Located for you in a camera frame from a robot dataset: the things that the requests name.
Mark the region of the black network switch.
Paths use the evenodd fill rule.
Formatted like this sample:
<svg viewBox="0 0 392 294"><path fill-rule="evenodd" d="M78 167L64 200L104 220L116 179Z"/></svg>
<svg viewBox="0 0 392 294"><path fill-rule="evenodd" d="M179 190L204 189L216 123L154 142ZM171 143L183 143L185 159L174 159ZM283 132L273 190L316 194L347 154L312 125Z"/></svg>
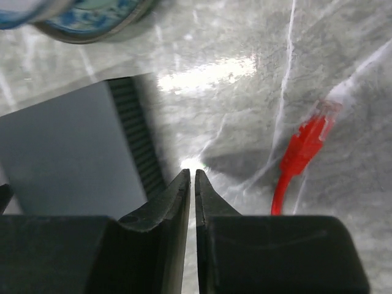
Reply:
<svg viewBox="0 0 392 294"><path fill-rule="evenodd" d="M1 169L23 214L116 219L166 188L145 107L155 85L112 78L1 117Z"/></svg>

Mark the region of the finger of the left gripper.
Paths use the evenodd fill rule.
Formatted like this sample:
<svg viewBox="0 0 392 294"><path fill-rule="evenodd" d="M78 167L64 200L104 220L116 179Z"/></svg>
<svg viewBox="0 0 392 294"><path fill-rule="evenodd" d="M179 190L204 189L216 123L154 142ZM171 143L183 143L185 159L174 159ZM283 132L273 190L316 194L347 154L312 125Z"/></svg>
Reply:
<svg viewBox="0 0 392 294"><path fill-rule="evenodd" d="M3 214L13 197L13 191L9 184L0 186L0 214Z"/></svg>

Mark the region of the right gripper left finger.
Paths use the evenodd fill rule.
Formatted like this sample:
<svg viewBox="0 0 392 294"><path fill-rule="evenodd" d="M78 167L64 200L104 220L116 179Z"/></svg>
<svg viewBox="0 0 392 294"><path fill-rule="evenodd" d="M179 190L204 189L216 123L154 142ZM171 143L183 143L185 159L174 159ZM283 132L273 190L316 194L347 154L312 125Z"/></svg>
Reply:
<svg viewBox="0 0 392 294"><path fill-rule="evenodd" d="M180 293L190 171L119 220L1 216L2 293Z"/></svg>

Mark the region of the blue white porcelain bowl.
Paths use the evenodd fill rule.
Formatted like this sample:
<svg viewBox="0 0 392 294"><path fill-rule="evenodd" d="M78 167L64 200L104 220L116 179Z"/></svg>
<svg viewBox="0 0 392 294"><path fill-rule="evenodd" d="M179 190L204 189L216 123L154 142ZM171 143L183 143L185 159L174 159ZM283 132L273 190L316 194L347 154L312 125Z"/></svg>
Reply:
<svg viewBox="0 0 392 294"><path fill-rule="evenodd" d="M1 0L1 30L48 20L74 4L73 0Z"/></svg>

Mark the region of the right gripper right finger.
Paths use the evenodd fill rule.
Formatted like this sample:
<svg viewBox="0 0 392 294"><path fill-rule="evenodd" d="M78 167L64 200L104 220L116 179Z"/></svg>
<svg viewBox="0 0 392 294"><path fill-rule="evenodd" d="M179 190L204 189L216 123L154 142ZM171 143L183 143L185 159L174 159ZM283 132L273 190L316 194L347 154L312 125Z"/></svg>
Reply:
<svg viewBox="0 0 392 294"><path fill-rule="evenodd" d="M195 174L201 293L369 293L352 237L331 216L243 216Z"/></svg>

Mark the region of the blue patterned saucer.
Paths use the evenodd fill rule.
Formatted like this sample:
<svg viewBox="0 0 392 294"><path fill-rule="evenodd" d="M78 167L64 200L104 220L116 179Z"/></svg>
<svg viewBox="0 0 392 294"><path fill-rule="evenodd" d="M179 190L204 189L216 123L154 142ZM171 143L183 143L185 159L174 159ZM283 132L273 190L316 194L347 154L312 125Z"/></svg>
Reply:
<svg viewBox="0 0 392 294"><path fill-rule="evenodd" d="M75 1L65 12L34 23L34 27L60 42L95 43L136 23L155 3L150 0Z"/></svg>

